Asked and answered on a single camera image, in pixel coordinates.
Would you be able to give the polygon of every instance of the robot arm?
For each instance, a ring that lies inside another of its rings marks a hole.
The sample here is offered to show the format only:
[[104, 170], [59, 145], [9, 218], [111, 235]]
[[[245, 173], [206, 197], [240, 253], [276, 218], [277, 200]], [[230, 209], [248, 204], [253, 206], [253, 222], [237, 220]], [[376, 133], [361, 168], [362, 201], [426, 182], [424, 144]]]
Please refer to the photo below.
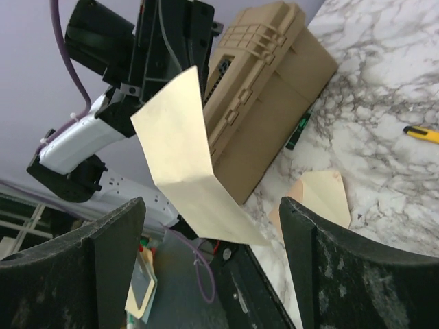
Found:
[[[88, 115], [41, 149], [39, 164], [60, 175], [68, 176], [100, 149], [125, 138], [101, 119], [94, 117], [94, 114], [107, 104], [106, 94], [101, 95], [92, 105]], [[142, 197], [147, 207], [146, 226], [153, 225], [153, 221], [166, 226], [173, 226], [178, 222], [177, 210], [160, 191], [124, 178], [112, 169], [105, 168], [102, 171], [98, 186], [90, 200], [111, 204], [115, 208], [135, 197]]]
[[162, 193], [118, 175], [95, 153], [133, 136], [130, 117], [190, 66], [198, 67], [204, 93], [212, 39], [222, 25], [213, 22], [213, 7], [199, 1], [142, 0], [134, 35], [133, 27], [95, 0], [78, 1], [64, 38], [67, 50], [110, 88], [34, 156], [27, 172], [69, 202], [97, 200], [116, 208], [141, 196], [146, 227], [156, 228], [155, 221], [174, 226], [182, 217]]

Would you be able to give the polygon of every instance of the folded paper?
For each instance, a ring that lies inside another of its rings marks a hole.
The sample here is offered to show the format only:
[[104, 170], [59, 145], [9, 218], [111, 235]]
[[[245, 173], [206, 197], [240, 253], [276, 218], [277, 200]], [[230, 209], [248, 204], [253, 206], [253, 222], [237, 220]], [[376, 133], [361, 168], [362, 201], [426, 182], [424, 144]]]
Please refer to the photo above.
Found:
[[[291, 187], [287, 196], [300, 202], [317, 215], [344, 228], [348, 228], [351, 223], [348, 200], [339, 171], [306, 172]], [[278, 204], [268, 218], [282, 236]]]
[[196, 67], [170, 81], [131, 121], [155, 185], [198, 236], [268, 243], [213, 173]]

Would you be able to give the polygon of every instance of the marble countertop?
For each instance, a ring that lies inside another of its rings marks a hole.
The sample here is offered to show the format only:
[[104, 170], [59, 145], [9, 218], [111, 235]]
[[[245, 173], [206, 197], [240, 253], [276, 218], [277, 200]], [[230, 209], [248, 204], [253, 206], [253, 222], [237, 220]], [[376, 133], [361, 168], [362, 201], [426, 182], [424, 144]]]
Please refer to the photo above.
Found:
[[439, 130], [439, 2], [326, 0], [309, 29], [339, 70], [296, 148], [281, 151], [245, 205], [272, 241], [253, 252], [297, 328], [285, 248], [268, 213], [303, 172], [342, 173], [352, 231], [439, 256], [439, 145], [403, 133]]

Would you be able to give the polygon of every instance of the purple cable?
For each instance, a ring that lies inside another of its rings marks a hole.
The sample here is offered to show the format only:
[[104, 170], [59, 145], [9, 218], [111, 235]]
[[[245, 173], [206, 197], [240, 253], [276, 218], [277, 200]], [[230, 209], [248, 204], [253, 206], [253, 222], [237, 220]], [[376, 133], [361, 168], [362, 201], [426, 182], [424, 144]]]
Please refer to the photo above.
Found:
[[[73, 64], [71, 63], [69, 52], [67, 51], [64, 37], [62, 36], [62, 28], [61, 28], [61, 21], [60, 21], [60, 9], [59, 9], [59, 3], [58, 0], [50, 0], [50, 15], [52, 20], [52, 27], [54, 29], [55, 34], [55, 40], [56, 44], [58, 46], [58, 49], [60, 51], [60, 55], [62, 57], [62, 61], [64, 62], [64, 65], [66, 66], [67, 71], [69, 72], [69, 75], [73, 82], [76, 85], [76, 88], [78, 88], [79, 92], [81, 93], [82, 97], [85, 101], [85, 109], [79, 113], [76, 116], [76, 119], [71, 119], [68, 122], [66, 122], [60, 129], [56, 130], [47, 140], [46, 143], [52, 142], [53, 139], [61, 135], [68, 127], [73, 125], [77, 120], [82, 119], [87, 115], [87, 113], [90, 111], [91, 107], [91, 100], [90, 96], [88, 95], [87, 91], [85, 90], [84, 86], [81, 83], [81, 80], [79, 79], [75, 68], [73, 67]], [[41, 144], [36, 149], [36, 154], [39, 154], [41, 149], [45, 146], [45, 144]]]
[[21, 193], [21, 194], [27, 195], [28, 197], [32, 197], [32, 198], [34, 198], [34, 199], [37, 199], [37, 200], [40, 201], [40, 202], [43, 202], [43, 203], [45, 203], [45, 204], [49, 204], [49, 205], [51, 205], [51, 206], [54, 206], [54, 207], [56, 207], [56, 208], [59, 208], [59, 209], [61, 209], [62, 211], [64, 211], [65, 213], [71, 215], [72, 217], [75, 217], [75, 218], [77, 218], [77, 219], [83, 219], [83, 220], [85, 220], [85, 221], [89, 221], [88, 219], [82, 218], [82, 216], [79, 216], [77, 213], [75, 213], [75, 212], [73, 212], [73, 211], [70, 211], [70, 210], [67, 209], [66, 207], [61, 206], [60, 204], [57, 204], [56, 202], [51, 201], [50, 199], [47, 199], [47, 198], [45, 198], [45, 197], [41, 197], [40, 195], [33, 194], [33, 193], [31, 193], [31, 192], [27, 192], [27, 191], [25, 191], [25, 190], [22, 190], [21, 188], [16, 187], [16, 186], [14, 186], [14, 185], [12, 185], [12, 184], [10, 184], [10, 183], [4, 181], [4, 180], [0, 180], [0, 184], [2, 184], [2, 185], [6, 186], [6, 187], [8, 187], [8, 188], [10, 188], [10, 189], [12, 189], [12, 190], [14, 190], [14, 191], [17, 191], [17, 192], [19, 192], [19, 193]]
[[[194, 247], [192, 246], [192, 244], [190, 243], [190, 241], [188, 239], [186, 239], [183, 235], [179, 234], [178, 232], [175, 232], [173, 230], [171, 230], [170, 228], [163, 226], [164, 229], [170, 233], [172, 233], [177, 239], [179, 239], [181, 242], [183, 242], [186, 246], [188, 246], [189, 248], [192, 249], [193, 253], [195, 254], [195, 271], [197, 273], [197, 282], [198, 282], [198, 287], [200, 288], [200, 292], [201, 292], [201, 296], [203, 297], [203, 299], [206, 301], [206, 303], [212, 304], [213, 301], [215, 300], [215, 295], [216, 295], [216, 289], [215, 289], [215, 278], [213, 277], [213, 272], [211, 269], [211, 266], [209, 265], [209, 262], [206, 260], [206, 258], [202, 255], [202, 253], [200, 252], [200, 250], [198, 249], [198, 247]], [[207, 273], [209, 274], [209, 277], [211, 279], [211, 284], [212, 284], [212, 296], [210, 298], [207, 297], [202, 282], [201, 282], [201, 275], [200, 275], [200, 270], [198, 269], [198, 264], [196, 264], [197, 260], [201, 260], [204, 264], [204, 266], [206, 267]]]

